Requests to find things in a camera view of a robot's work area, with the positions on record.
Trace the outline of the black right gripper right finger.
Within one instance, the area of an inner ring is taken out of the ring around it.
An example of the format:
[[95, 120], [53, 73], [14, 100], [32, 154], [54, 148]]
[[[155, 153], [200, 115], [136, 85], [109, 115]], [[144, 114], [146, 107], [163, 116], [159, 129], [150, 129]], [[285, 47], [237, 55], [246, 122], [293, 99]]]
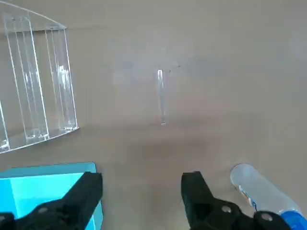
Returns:
[[191, 230], [289, 230], [277, 214], [257, 211], [252, 217], [235, 203], [215, 198], [201, 172], [184, 172], [181, 196]]

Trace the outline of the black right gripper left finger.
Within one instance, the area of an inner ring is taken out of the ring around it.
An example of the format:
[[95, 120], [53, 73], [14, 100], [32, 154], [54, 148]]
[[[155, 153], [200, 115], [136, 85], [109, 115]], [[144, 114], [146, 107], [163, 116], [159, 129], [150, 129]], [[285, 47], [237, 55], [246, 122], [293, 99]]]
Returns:
[[0, 214], [2, 230], [84, 230], [103, 196], [103, 177], [85, 172], [63, 198], [36, 206], [16, 219], [13, 213]]

